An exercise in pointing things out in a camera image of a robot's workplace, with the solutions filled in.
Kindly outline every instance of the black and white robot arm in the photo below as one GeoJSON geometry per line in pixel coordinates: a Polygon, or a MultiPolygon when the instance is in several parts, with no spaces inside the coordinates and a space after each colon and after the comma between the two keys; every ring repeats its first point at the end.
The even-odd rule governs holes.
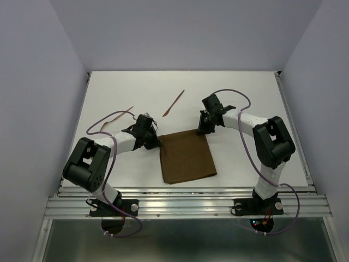
{"type": "MultiPolygon", "coordinates": [[[[202,102],[205,110],[200,111],[198,134],[214,133],[215,126],[239,130],[238,109],[231,105],[223,107],[215,94],[202,102]]],[[[270,208],[270,204],[274,202],[269,200],[277,196],[281,172],[296,147],[280,117],[264,118],[241,113],[240,126],[244,134],[255,140],[257,155],[261,161],[260,173],[266,178],[265,180],[260,176],[254,188],[255,200],[266,206],[262,211],[255,212],[265,212],[265,209],[270,208]]]]}
{"type": "MultiPolygon", "coordinates": [[[[150,150],[161,146],[154,120],[148,115],[139,115],[134,125],[113,135],[98,140],[81,138],[71,153],[64,169],[63,177],[73,184],[91,192],[98,200],[107,204],[103,196],[103,184],[109,159],[115,154],[136,150],[142,146],[150,150]]],[[[104,193],[115,206],[121,204],[121,193],[108,183],[104,193]]]]}

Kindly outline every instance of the purple cable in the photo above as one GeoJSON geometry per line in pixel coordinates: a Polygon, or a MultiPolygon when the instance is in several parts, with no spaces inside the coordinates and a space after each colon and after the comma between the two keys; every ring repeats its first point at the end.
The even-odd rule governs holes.
{"type": "Polygon", "coordinates": [[[132,113],[129,112],[129,111],[116,111],[116,112],[113,112],[113,113],[107,115],[106,117],[103,117],[101,120],[97,121],[95,124],[93,124],[92,126],[90,126],[90,127],[86,130],[86,134],[88,134],[88,135],[97,135],[97,134],[107,135],[107,136],[109,136],[109,137],[113,140],[113,142],[114,142],[114,155],[113,155],[113,159],[112,159],[110,168],[109,168],[109,170],[108,170],[107,176],[106,176],[106,178],[105,178],[105,180],[104,180],[104,184],[103,184],[103,186],[102,186],[102,192],[103,192],[103,197],[104,197],[105,201],[107,201],[107,203],[108,203],[113,209],[115,209],[116,211],[118,211],[119,213],[123,214],[124,216],[133,218],[134,220],[136,220],[136,221],[139,222],[139,224],[140,224],[140,227],[139,227],[135,232],[133,232],[133,233],[131,233],[131,234],[123,235],[123,236],[111,235],[111,234],[109,234],[107,231],[104,231],[104,230],[102,229],[103,232],[104,232],[104,234],[106,234],[106,235],[108,235],[108,236],[110,236],[110,237],[116,237],[116,238],[133,236],[133,235],[137,234],[139,231],[142,230],[143,225],[142,225],[142,222],[139,220],[139,218],[137,218],[137,217],[135,217],[135,216],[132,216],[132,215],[130,215],[130,214],[128,214],[128,213],[122,211],[121,209],[117,208],[115,205],[113,205],[113,203],[110,202],[110,200],[107,198],[107,196],[105,195],[105,192],[104,192],[105,186],[107,185],[109,176],[110,176],[110,174],[111,174],[111,171],[113,170],[113,167],[114,167],[114,164],[115,164],[115,161],[116,161],[117,140],[115,139],[115,137],[114,137],[112,134],[110,134],[110,133],[108,133],[108,132],[104,132],[104,131],[90,132],[90,130],[91,130],[92,128],[94,128],[97,124],[99,124],[100,122],[102,122],[103,120],[106,120],[108,117],[111,117],[112,115],[120,114],[120,113],[127,113],[127,114],[132,115],[132,117],[135,116],[134,114],[132,114],[132,113]]]}
{"type": "Polygon", "coordinates": [[[290,186],[289,184],[286,184],[286,183],[282,183],[282,184],[274,184],[272,181],[270,181],[269,179],[267,179],[265,176],[263,176],[263,174],[259,171],[259,169],[257,168],[255,162],[253,161],[252,159],[252,156],[250,154],[250,151],[249,149],[247,148],[247,145],[246,145],[246,141],[244,139],[244,135],[243,135],[243,132],[242,132],[242,127],[241,127],[241,113],[242,111],[246,110],[247,108],[249,108],[251,106],[251,100],[248,98],[248,96],[246,96],[244,93],[240,92],[240,91],[237,91],[237,90],[234,90],[234,89],[229,89],[229,88],[225,88],[225,89],[220,89],[220,90],[217,90],[215,92],[213,92],[212,94],[216,94],[216,93],[219,93],[219,92],[222,92],[222,91],[232,91],[232,92],[235,92],[235,93],[238,93],[240,94],[241,96],[243,96],[244,98],[246,98],[246,100],[249,102],[249,104],[247,106],[245,106],[244,108],[242,108],[240,111],[239,111],[239,115],[238,115],[238,126],[239,126],[239,133],[240,133],[240,137],[241,137],[241,141],[242,141],[242,144],[245,148],[245,151],[246,151],[246,154],[253,166],[253,168],[256,170],[257,174],[263,178],[265,181],[267,181],[269,184],[271,184],[272,186],[274,187],[278,187],[278,186],[287,186],[289,187],[295,194],[296,196],[296,199],[297,199],[297,213],[296,213],[296,216],[294,217],[294,220],[291,222],[291,224],[289,224],[287,227],[285,227],[284,229],[281,229],[277,232],[271,232],[271,233],[266,233],[266,235],[278,235],[278,234],[281,234],[283,232],[285,232],[286,230],[289,230],[289,228],[291,226],[293,226],[296,222],[296,220],[298,219],[298,216],[299,216],[299,211],[300,211],[300,201],[299,201],[299,196],[296,192],[296,190],[294,190],[294,188],[292,186],[290,186]]]}

